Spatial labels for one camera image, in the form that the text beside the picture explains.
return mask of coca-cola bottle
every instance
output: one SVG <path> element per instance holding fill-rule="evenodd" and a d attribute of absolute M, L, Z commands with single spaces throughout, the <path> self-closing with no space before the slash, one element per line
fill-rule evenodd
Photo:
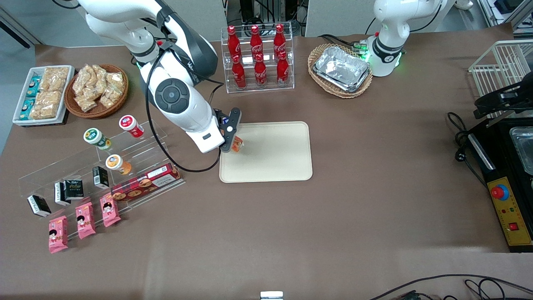
<path fill-rule="evenodd" d="M 276 25 L 276 36 L 274 37 L 274 61 L 278 61 L 280 52 L 285 52 L 285 35 L 283 35 L 283 24 Z"/>
<path fill-rule="evenodd" d="M 243 90 L 246 88 L 246 77 L 244 76 L 244 67 L 240 64 L 240 58 L 238 56 L 233 56 L 233 79 L 235 79 L 235 84 L 237 85 L 237 90 Z"/>
<path fill-rule="evenodd" d="M 250 39 L 250 47 L 252 48 L 252 57 L 254 58 L 254 61 L 256 61 L 255 59 L 257 58 L 257 54 L 261 54 L 261 58 L 263 57 L 263 41 L 259 36 L 259 26 L 257 25 L 252 25 L 252 38 Z"/>
<path fill-rule="evenodd" d="M 231 59 L 233 59 L 233 57 L 238 57 L 240 59 L 242 56 L 240 53 L 240 41 L 235 34 L 235 26 L 228 26 L 228 34 L 228 49 L 230 51 Z"/>
<path fill-rule="evenodd" d="M 278 85 L 287 86 L 289 83 L 289 63 L 287 62 L 287 52 L 283 51 L 278 55 Z"/>
<path fill-rule="evenodd" d="M 267 87 L 267 66 L 263 62 L 263 53 L 257 53 L 255 56 L 255 83 L 260 89 Z"/>

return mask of brown tablecloth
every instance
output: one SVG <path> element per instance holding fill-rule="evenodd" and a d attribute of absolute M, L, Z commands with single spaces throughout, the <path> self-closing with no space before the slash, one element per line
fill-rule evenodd
<path fill-rule="evenodd" d="M 358 40 L 362 36 L 350 37 Z M 31 214 L 18 178 L 87 148 L 88 127 L 120 133 L 128 113 L 146 121 L 139 71 L 125 47 L 37 46 L 37 64 L 114 64 L 125 69 L 127 104 L 99 121 L 70 116 L 57 127 L 13 126 L 0 158 L 0 295 L 4 299 L 367 299 L 418 277 L 469 272 L 532 286 L 531 254 L 508 254 L 486 190 L 454 160 L 446 112 L 472 116 L 467 67 L 510 26 L 413 34 L 400 66 L 357 99 L 325 93 L 306 68 L 324 41 L 297 38 L 294 91 L 217 92 L 213 106 L 242 123 L 305 121 L 313 177 L 224 184 L 217 168 L 124 216 L 115 227 L 51 255 L 47 222 Z M 223 79 L 222 67 L 214 76 Z M 198 86 L 207 97 L 212 83 Z M 189 168 L 210 165 L 185 133 L 153 109 L 170 153 Z M 459 279 L 415 286 L 467 297 Z"/>

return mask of yellow control panel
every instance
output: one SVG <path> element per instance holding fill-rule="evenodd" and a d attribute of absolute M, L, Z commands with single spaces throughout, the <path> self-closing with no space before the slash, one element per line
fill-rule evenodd
<path fill-rule="evenodd" d="M 531 245 L 531 237 L 522 219 L 520 209 L 516 205 L 516 199 L 507 177 L 491 181 L 487 186 L 505 233 L 507 244 L 509 246 Z"/>

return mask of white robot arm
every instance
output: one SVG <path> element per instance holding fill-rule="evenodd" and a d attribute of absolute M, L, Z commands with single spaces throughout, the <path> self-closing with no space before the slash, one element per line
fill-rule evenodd
<path fill-rule="evenodd" d="M 146 63 L 141 68 L 146 86 L 153 97 L 152 103 L 170 121 L 181 127 L 196 143 L 200 151 L 209 152 L 227 144 L 219 129 L 214 110 L 194 86 L 212 76 L 218 57 L 213 46 L 190 28 L 163 0 L 79 0 L 87 11 L 86 21 L 96 34 L 123 43 L 137 61 Z M 151 33 L 140 20 L 156 20 L 160 29 L 165 27 L 177 37 L 170 51 L 161 50 Z"/>
<path fill-rule="evenodd" d="M 409 37 L 407 20 L 433 15 L 447 0 L 376 0 L 374 15 L 382 23 L 379 35 L 367 40 L 368 62 L 374 76 L 386 76 L 394 70 L 400 51 Z"/>

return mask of foil container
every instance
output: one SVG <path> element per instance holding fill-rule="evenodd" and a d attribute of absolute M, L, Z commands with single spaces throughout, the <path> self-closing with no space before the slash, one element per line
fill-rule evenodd
<path fill-rule="evenodd" d="M 344 52 L 340 47 L 333 46 L 324 50 L 314 63 L 313 71 L 343 91 L 355 93 L 370 74 L 370 65 Z"/>

